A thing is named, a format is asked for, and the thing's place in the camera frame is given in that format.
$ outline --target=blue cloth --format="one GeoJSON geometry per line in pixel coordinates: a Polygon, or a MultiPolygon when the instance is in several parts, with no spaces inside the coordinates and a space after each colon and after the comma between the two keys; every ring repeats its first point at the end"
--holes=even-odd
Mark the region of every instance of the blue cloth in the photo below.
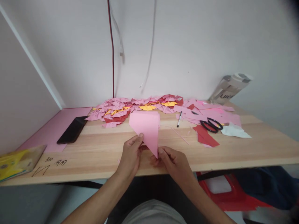
{"type": "Polygon", "coordinates": [[[234,174],[245,193],[275,208],[289,210],[299,197],[298,184],[281,166],[241,169],[234,174]]]}

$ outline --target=black smartphone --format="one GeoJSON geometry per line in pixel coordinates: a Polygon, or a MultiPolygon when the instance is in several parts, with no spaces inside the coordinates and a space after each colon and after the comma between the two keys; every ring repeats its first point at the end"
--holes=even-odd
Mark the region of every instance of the black smartphone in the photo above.
{"type": "Polygon", "coordinates": [[[74,143],[87,123],[87,120],[84,120],[85,118],[88,118],[88,116],[76,117],[58,139],[57,144],[74,143]]]}

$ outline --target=pink desk mat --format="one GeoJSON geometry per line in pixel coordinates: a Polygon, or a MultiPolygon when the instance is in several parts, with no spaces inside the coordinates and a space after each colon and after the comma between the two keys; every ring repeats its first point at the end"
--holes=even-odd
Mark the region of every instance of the pink desk mat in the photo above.
{"type": "Polygon", "coordinates": [[[92,107],[62,109],[17,150],[24,150],[38,145],[47,145],[44,153],[62,152],[67,144],[56,144],[58,139],[75,117],[87,116],[91,109],[92,107]]]}

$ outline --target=left hand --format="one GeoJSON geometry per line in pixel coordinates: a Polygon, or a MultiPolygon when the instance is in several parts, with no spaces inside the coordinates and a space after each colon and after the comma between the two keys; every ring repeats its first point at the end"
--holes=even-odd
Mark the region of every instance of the left hand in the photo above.
{"type": "Polygon", "coordinates": [[[135,135],[124,143],[121,160],[117,168],[117,173],[127,178],[133,179],[137,173],[140,163],[140,157],[143,150],[149,149],[147,146],[141,146],[143,133],[135,135]]]}

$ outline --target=water bottle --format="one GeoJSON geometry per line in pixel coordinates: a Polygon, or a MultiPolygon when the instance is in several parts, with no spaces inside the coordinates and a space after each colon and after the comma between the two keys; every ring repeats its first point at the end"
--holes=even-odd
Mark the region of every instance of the water bottle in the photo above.
{"type": "Polygon", "coordinates": [[[224,105],[238,92],[244,89],[253,80],[253,77],[243,73],[224,76],[216,90],[209,98],[213,104],[224,105]]]}

